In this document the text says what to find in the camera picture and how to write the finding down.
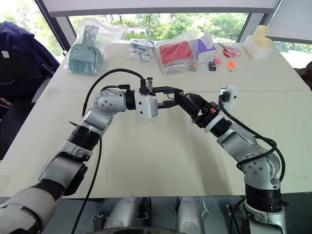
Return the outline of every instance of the clear plastic packaging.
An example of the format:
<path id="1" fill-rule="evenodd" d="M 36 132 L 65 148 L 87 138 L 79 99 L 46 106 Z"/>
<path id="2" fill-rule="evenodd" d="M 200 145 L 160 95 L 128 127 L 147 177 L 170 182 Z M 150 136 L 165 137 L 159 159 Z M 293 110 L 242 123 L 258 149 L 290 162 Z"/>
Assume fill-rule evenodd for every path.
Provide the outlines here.
<path id="1" fill-rule="evenodd" d="M 130 39 L 128 58 L 150 62 L 153 57 L 154 42 L 145 39 Z"/>
<path id="2" fill-rule="evenodd" d="M 117 42 L 125 32 L 122 25 L 83 19 L 77 39 L 69 51 L 65 68 L 72 73 L 95 76 L 108 67 Z"/>
<path id="3" fill-rule="evenodd" d="M 160 40 L 155 43 L 157 59 L 165 74 L 179 74 L 188 70 L 196 71 L 197 43 L 196 32 L 186 32 L 173 39 Z"/>

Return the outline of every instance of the table surface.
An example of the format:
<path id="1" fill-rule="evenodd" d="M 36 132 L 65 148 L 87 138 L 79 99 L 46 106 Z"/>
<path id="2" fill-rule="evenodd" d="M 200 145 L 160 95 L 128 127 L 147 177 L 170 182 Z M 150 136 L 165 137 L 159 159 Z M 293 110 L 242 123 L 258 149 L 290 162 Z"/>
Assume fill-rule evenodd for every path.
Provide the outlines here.
<path id="1" fill-rule="evenodd" d="M 281 56 L 279 60 L 276 66 L 284 64 L 284 70 L 287 70 L 287 62 Z M 151 65 L 137 62 L 132 69 L 137 71 L 137 67 L 144 66 Z M 131 66 L 124 62 L 120 67 Z M 287 166 L 282 193 L 312 191 L 312 92 L 305 91 L 301 78 L 291 69 L 290 75 L 284 77 L 287 82 L 281 79 L 281 85 L 275 88 L 266 86 L 264 79 L 270 80 L 273 86 L 280 76 L 263 77 L 262 82 L 256 79 L 258 85 L 267 89 L 257 91 L 252 82 L 249 86 L 240 84 L 242 79 L 235 71 L 229 73 L 219 66 L 219 73 L 208 69 L 203 72 L 204 69 L 200 68 L 198 74 L 212 74 L 216 78 L 197 77 L 195 83 L 190 75 L 197 73 L 187 72 L 174 78 L 159 76 L 165 84 L 157 83 L 155 79 L 155 86 L 170 85 L 188 92 L 199 91 L 206 100 L 217 101 L 220 86 L 229 84 L 232 79 L 231 84 L 239 83 L 243 92 L 239 93 L 237 106 L 231 113 L 277 142 Z M 225 75 L 233 75 L 232 79 L 220 77 L 222 70 L 226 71 Z M 154 71 L 150 73 L 143 75 L 151 76 Z M 178 77 L 181 82 L 174 84 Z M 37 183 L 43 165 L 74 129 L 68 121 L 79 122 L 86 91 L 95 79 L 73 75 L 62 66 L 58 69 L 0 163 L 0 196 L 12 196 Z M 102 86 L 126 83 L 126 80 L 138 86 L 138 81 L 127 75 L 115 76 L 114 82 L 107 79 Z M 97 157 L 98 147 L 86 163 L 89 170 L 85 179 L 71 198 L 85 197 Z M 242 195 L 243 174 L 235 165 L 236 161 L 216 143 L 216 138 L 191 124 L 190 117 L 181 108 L 160 110 L 159 115 L 149 121 L 139 118 L 135 111 L 127 111 L 114 116 L 103 137 L 102 160 L 90 197 Z"/>

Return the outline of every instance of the orange object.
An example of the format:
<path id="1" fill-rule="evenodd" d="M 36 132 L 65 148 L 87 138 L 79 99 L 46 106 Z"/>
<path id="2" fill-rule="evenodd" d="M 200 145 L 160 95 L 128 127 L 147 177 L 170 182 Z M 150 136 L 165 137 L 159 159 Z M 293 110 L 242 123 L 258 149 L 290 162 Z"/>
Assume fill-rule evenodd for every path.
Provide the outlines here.
<path id="1" fill-rule="evenodd" d="M 233 69 L 235 67 L 236 67 L 236 62 L 235 61 L 229 61 L 228 68 Z"/>

